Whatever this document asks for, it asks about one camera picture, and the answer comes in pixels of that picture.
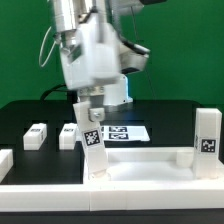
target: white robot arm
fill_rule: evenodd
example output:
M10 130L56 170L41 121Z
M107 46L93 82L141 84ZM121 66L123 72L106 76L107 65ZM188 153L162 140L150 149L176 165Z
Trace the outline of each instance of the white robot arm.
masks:
M94 176L105 173L108 166L99 123L104 108L114 110L130 101L123 74L143 70L149 54L122 37L110 20L116 23L119 15L163 1L48 0L65 82L80 98L74 109L89 173Z

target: tall white block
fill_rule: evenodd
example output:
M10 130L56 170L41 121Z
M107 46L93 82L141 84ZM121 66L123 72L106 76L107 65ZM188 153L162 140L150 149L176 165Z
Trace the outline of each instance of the tall white block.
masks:
M99 122L89 120L90 102L73 105L89 174L105 171L108 159Z
M217 109L197 109L193 172L195 178L217 178L222 114Z

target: black table surface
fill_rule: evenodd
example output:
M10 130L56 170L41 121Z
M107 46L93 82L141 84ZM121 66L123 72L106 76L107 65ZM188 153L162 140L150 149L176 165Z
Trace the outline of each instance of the black table surface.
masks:
M105 142L106 147L193 146L196 108L192 101L136 101L132 110L106 114L102 125L145 125L150 142ZM65 123L75 122L67 101L15 101L0 110L0 149L11 148L14 166L2 185L82 184L83 152L60 151ZM23 135L35 123L47 124L39 151L23 150ZM222 223L222 209L106 212L0 213L0 223Z

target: green backdrop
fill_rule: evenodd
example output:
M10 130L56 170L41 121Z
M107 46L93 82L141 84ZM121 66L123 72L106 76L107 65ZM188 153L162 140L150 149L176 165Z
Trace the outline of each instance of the green backdrop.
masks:
M131 16L121 19L123 34L150 48L151 58L147 74L129 75L133 98L224 103L223 0L168 0L145 7L135 21L137 36ZM44 69L38 65L49 25L47 0L1 2L0 107L39 99L44 90L64 82L58 50Z

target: white cube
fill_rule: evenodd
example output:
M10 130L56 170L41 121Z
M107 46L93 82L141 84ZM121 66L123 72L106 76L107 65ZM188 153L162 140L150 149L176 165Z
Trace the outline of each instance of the white cube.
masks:
M76 143L77 124L65 124L59 136L60 150L73 150Z
M46 124L33 124L23 136L24 150L39 150L47 137Z

